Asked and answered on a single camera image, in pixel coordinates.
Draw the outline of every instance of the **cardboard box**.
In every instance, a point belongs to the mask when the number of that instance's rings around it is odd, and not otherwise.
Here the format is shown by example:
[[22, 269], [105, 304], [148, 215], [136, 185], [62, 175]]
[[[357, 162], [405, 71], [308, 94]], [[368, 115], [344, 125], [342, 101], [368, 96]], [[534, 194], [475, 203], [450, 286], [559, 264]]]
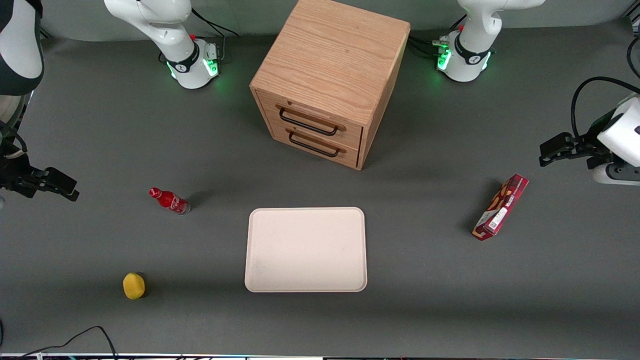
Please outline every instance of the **cardboard box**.
[[489, 208], [483, 213], [471, 233], [481, 241], [496, 235], [502, 229], [505, 219], [518, 202], [527, 184], [529, 180], [518, 174], [507, 180], [495, 194]]

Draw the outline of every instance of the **drawer handle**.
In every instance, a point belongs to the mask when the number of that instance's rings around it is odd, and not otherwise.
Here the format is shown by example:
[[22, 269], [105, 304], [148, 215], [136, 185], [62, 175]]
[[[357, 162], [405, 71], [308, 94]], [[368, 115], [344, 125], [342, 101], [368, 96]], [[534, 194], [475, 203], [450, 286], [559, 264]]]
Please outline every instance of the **drawer handle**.
[[290, 142], [292, 142], [292, 143], [294, 143], [294, 144], [296, 144], [296, 145], [302, 146], [302, 147], [304, 147], [305, 149], [309, 149], [309, 150], [311, 150], [311, 151], [315, 151], [315, 152], [317, 152], [317, 153], [319, 153], [319, 154], [322, 154], [322, 155], [324, 155], [324, 156], [327, 156], [327, 157], [329, 157], [329, 158], [335, 158], [336, 156], [338, 156], [338, 154], [340, 154], [340, 149], [336, 149], [336, 150], [335, 150], [335, 152], [326, 152], [326, 151], [324, 151], [324, 150], [316, 149], [315, 147], [313, 147], [313, 146], [311, 146], [311, 145], [307, 145], [307, 144], [305, 144], [305, 143], [303, 143], [303, 142], [299, 142], [299, 141], [295, 140], [295, 139], [293, 138], [293, 135], [294, 135], [294, 133], [293, 133], [293, 131], [291, 131], [291, 132], [289, 133], [289, 141], [290, 141]]
[[333, 136], [335, 135], [336, 131], [338, 131], [338, 125], [335, 125], [333, 127], [333, 131], [325, 131], [322, 129], [318, 129], [317, 127], [311, 126], [311, 125], [307, 125], [303, 122], [297, 121], [297, 120], [293, 120], [292, 118], [286, 117], [284, 116], [284, 111], [285, 108], [280, 108], [280, 118], [290, 124], [294, 124], [300, 127], [304, 127], [305, 129], [309, 129], [311, 131], [315, 131], [316, 133], [322, 134], [322, 135], [326, 135], [326, 136]]

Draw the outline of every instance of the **yellow sponge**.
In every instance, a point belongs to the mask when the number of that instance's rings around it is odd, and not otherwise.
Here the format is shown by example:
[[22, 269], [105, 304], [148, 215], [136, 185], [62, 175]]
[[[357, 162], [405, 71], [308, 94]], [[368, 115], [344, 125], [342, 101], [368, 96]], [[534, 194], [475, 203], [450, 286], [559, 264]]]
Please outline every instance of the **yellow sponge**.
[[122, 288], [124, 289], [124, 295], [127, 295], [129, 299], [139, 299], [145, 293], [145, 280], [142, 279], [142, 276], [130, 272], [124, 277]]

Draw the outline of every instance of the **wood grain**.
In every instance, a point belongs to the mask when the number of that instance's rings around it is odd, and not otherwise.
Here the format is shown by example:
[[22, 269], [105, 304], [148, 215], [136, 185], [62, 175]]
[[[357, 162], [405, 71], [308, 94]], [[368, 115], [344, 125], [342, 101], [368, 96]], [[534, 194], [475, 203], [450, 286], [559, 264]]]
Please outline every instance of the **wood grain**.
[[300, 0], [252, 81], [368, 125], [410, 25], [329, 0]]
[[[329, 159], [361, 170], [393, 92], [409, 30], [405, 21], [331, 0], [299, 0], [250, 84], [271, 136], [300, 148], [288, 139], [287, 131], [294, 131], [348, 149], [349, 156]], [[326, 136], [285, 122], [282, 108], [306, 125], [339, 130]]]
[[[299, 131], [293, 130], [289, 126], [287, 127], [273, 126], [272, 129], [273, 129], [273, 138], [275, 140], [278, 140], [279, 142], [285, 143], [287, 145], [293, 146], [302, 151], [308, 152], [309, 154], [320, 156], [321, 158], [331, 160], [351, 168], [357, 168], [358, 166], [358, 151], [356, 149], [352, 149], [350, 147], [346, 147], [346, 146], [331, 142], [327, 139], [320, 139], [316, 136], [303, 134]], [[331, 158], [331, 157], [319, 154], [318, 152], [306, 149], [302, 146], [298, 146], [295, 143], [292, 143], [291, 141], [289, 141], [289, 135], [292, 132], [294, 133], [294, 139], [299, 142], [305, 143], [307, 145], [311, 145], [316, 149], [320, 149], [326, 152], [334, 152], [336, 149], [338, 149], [339, 153], [336, 157]]]
[[[267, 119], [270, 126], [288, 126], [297, 132], [337, 142], [355, 150], [360, 148], [362, 126], [355, 125], [350, 122], [344, 122], [331, 116], [324, 116], [321, 113], [310, 113], [307, 110], [299, 109], [296, 105], [290, 105], [287, 101], [282, 101], [276, 97], [265, 94], [264, 92], [257, 92], [257, 95], [260, 99], [261, 108], [264, 111], [263, 116]], [[337, 126], [338, 130], [335, 132], [335, 135], [327, 136], [313, 130], [305, 129], [301, 126], [288, 123], [280, 118], [281, 108], [285, 109], [285, 113], [283, 115], [303, 124], [310, 125], [324, 131], [332, 131], [334, 127]]]

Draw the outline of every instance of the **red bottle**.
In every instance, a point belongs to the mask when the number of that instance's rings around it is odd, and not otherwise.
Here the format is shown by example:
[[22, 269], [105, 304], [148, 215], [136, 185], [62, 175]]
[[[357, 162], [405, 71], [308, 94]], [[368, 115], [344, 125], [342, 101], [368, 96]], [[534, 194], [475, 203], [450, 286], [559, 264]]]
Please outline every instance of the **red bottle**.
[[158, 188], [151, 188], [149, 195], [157, 199], [160, 206], [179, 215], [187, 215], [191, 210], [191, 205], [189, 205], [187, 200], [181, 199], [172, 192], [164, 192]]

